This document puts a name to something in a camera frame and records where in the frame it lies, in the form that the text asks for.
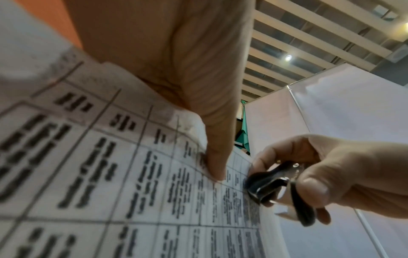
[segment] white paper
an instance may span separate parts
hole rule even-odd
[[[13,10],[1,30],[42,28],[0,5]],[[74,48],[50,48],[53,58],[7,48],[26,43],[14,28],[0,52],[1,64],[13,59],[0,66],[1,258],[265,257],[259,208],[243,190],[249,156],[235,149],[214,182],[197,115]]]

